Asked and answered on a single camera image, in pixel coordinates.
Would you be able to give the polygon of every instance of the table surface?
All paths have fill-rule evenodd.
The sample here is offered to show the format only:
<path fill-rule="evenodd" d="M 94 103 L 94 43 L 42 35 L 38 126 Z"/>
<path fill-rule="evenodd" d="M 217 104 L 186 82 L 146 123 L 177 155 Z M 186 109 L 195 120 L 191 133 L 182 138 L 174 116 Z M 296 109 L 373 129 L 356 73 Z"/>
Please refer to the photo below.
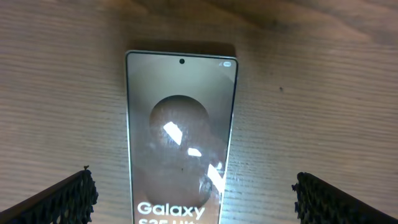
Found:
<path fill-rule="evenodd" d="M 222 223 L 298 223 L 300 171 L 398 218 L 398 2 L 0 1 L 0 210 L 90 165 L 93 223 L 131 223 L 123 55 L 233 44 Z"/>

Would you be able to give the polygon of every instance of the black perforated part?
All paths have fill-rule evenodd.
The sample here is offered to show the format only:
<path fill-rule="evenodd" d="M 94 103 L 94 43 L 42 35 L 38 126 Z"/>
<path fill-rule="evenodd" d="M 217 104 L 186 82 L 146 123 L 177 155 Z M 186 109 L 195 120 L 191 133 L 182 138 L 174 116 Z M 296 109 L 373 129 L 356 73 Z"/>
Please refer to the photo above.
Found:
<path fill-rule="evenodd" d="M 97 203 L 97 198 L 98 192 L 91 172 L 84 170 L 56 192 L 30 206 L 28 210 L 20 211 L 19 215 L 6 223 L 86 224 L 91 222 L 90 214 L 94 212 L 93 205 Z"/>
<path fill-rule="evenodd" d="M 297 174 L 295 212 L 301 224 L 397 224 L 392 218 L 308 173 Z"/>

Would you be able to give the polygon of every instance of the wooden table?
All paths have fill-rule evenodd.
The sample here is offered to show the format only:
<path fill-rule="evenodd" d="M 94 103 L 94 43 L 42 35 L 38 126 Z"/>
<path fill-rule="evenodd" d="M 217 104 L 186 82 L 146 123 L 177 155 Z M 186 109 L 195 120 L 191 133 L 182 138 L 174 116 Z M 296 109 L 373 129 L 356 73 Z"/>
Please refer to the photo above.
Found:
<path fill-rule="evenodd" d="M 223 223 L 298 223 L 311 172 L 398 218 L 398 2 L 0 1 L 0 210 L 90 165 L 93 223 L 131 223 L 123 56 L 233 44 Z"/>

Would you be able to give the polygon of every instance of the battery icon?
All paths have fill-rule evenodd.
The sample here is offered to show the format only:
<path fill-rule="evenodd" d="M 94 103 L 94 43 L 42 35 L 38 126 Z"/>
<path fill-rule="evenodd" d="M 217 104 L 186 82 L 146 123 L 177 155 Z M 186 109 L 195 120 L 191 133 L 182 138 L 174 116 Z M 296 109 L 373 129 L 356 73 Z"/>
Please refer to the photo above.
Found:
<path fill-rule="evenodd" d="M 224 62 L 224 67 L 230 67 L 231 65 L 232 65 L 232 63 L 231 62 Z"/>

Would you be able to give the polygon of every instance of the phone screen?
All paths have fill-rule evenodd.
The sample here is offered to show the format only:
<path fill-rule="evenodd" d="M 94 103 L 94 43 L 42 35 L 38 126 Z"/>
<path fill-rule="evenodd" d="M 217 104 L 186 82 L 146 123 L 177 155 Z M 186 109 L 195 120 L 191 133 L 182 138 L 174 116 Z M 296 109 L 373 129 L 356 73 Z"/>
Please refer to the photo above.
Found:
<path fill-rule="evenodd" d="M 218 223 L 238 64 L 126 54 L 133 222 Z"/>

